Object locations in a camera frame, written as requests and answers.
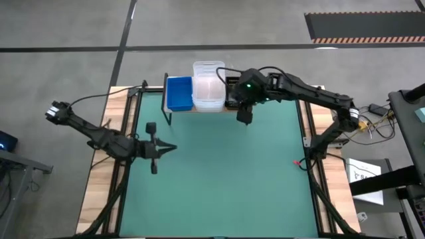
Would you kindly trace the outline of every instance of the blue bin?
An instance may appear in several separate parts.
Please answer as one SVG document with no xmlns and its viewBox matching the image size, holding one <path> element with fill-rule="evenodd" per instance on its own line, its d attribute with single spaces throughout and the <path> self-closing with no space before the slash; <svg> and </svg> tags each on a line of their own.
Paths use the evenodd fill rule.
<svg viewBox="0 0 425 239">
<path fill-rule="evenodd" d="M 176 111 L 192 110 L 192 76 L 167 79 L 167 108 Z"/>
</svg>

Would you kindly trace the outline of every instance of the wooden board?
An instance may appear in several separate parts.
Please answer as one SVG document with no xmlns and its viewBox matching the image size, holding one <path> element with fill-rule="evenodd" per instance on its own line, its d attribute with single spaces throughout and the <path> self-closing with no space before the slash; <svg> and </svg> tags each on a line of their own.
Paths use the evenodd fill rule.
<svg viewBox="0 0 425 239">
<path fill-rule="evenodd" d="M 125 87 L 112 87 L 110 92 L 116 92 L 123 88 Z M 127 90 L 109 96 L 102 124 L 106 123 L 109 119 L 111 119 L 110 128 L 120 130 L 124 114 L 124 108 L 126 105 L 126 96 Z M 132 102 L 130 117 L 127 125 L 127 132 L 130 131 L 131 125 L 133 123 L 132 115 L 134 115 L 134 105 L 135 102 Z M 326 128 L 328 128 L 333 122 L 331 111 L 327 108 L 323 108 L 321 106 L 316 105 L 311 105 L 311 110 L 313 112 L 316 132 L 317 134 L 320 134 L 324 132 Z M 309 136 L 310 132 L 303 102 L 301 104 L 301 111 L 303 114 L 305 132 L 307 136 Z M 330 149 L 329 152 L 336 155 L 341 155 L 341 151 L 337 149 Z M 102 160 L 105 157 L 106 155 L 104 152 L 95 152 L 93 164 L 98 162 L 99 160 Z M 347 223 L 354 230 L 360 232 L 360 226 L 357 220 L 357 213 L 354 207 L 353 197 L 351 196 L 348 178 L 345 173 L 345 168 L 342 160 L 328 156 L 326 159 L 323 160 L 323 166 L 325 169 L 325 176 L 327 179 L 327 186 L 329 188 L 331 202 L 335 205 L 336 209 L 339 211 L 341 216 L 347 221 Z M 87 227 L 89 227 L 93 220 L 96 219 L 96 217 L 99 215 L 100 211 L 106 204 L 113 168 L 114 160 L 108 159 L 91 170 L 90 175 L 88 177 L 88 184 L 86 188 L 86 193 L 84 195 L 84 201 L 82 203 L 80 218 L 78 219 L 76 233 L 81 233 L 85 229 L 87 229 Z M 321 211 L 323 227 L 325 229 L 325 232 L 329 232 L 327 214 L 323 203 L 320 202 L 319 207 Z M 114 230 L 114 225 L 116 221 L 116 210 L 117 205 L 115 205 L 113 209 L 113 217 L 111 217 L 110 223 L 110 232 Z"/>
</svg>

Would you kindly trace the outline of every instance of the concrete floor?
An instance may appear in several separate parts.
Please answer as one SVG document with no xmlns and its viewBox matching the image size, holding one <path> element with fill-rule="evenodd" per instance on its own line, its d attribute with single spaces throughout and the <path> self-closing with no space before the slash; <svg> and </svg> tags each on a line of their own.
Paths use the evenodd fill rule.
<svg viewBox="0 0 425 239">
<path fill-rule="evenodd" d="M 117 46 L 129 2 L 0 1 L 0 47 Z M 127 45 L 309 43 L 304 13 L 404 10 L 418 8 L 414 0 L 139 0 Z M 19 154 L 54 165 L 53 174 L 34 176 L 41 190 L 25 195 L 16 238 L 74 233 L 93 151 L 83 135 L 49 123 L 44 113 L 53 100 L 105 93 L 115 58 L 115 52 L 0 53 L 0 130 L 19 138 Z M 127 52 L 118 86 L 141 84 L 143 79 L 161 85 L 164 72 L 190 75 L 196 60 L 222 60 L 238 69 L 279 66 L 365 106 L 385 104 L 388 92 L 423 83 L 424 58 L 425 48 Z M 95 98 L 74 109 L 99 123 L 104 104 L 104 98 Z M 394 168 L 411 165 L 397 134 L 373 147 L 349 143 L 343 154 L 387 157 Z M 369 215 L 361 227 L 371 236 L 404 234 L 397 214 Z"/>
</svg>

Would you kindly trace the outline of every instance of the white paper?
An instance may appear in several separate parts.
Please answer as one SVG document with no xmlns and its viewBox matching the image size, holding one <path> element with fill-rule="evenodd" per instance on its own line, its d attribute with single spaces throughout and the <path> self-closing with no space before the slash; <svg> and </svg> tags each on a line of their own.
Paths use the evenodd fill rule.
<svg viewBox="0 0 425 239">
<path fill-rule="evenodd" d="M 364 163 L 362 161 L 358 161 L 355 159 L 349 159 L 348 163 L 349 165 L 347 165 L 347 170 L 349 174 L 350 183 L 359 181 L 362 179 L 366 179 L 369 177 L 374 177 L 375 175 L 381 175 L 381 167 L 379 166 L 371 165 L 370 163 Z M 357 196 L 353 196 L 353 198 L 359 199 L 359 200 L 365 200 L 367 202 L 372 202 L 379 205 L 384 204 L 384 197 L 383 197 L 382 191 L 367 193 L 363 195 L 357 195 Z"/>
</svg>

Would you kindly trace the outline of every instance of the green table surface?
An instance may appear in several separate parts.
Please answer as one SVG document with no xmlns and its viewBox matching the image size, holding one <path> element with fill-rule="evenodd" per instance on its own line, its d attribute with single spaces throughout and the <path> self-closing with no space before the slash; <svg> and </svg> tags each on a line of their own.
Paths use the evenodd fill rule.
<svg viewBox="0 0 425 239">
<path fill-rule="evenodd" d="M 236 113 L 161 112 L 161 94 L 143 93 L 137 133 L 147 122 L 178 148 L 158 162 L 131 166 L 120 236 L 315 237 L 295 102 L 254 107 L 252 124 Z"/>
</svg>

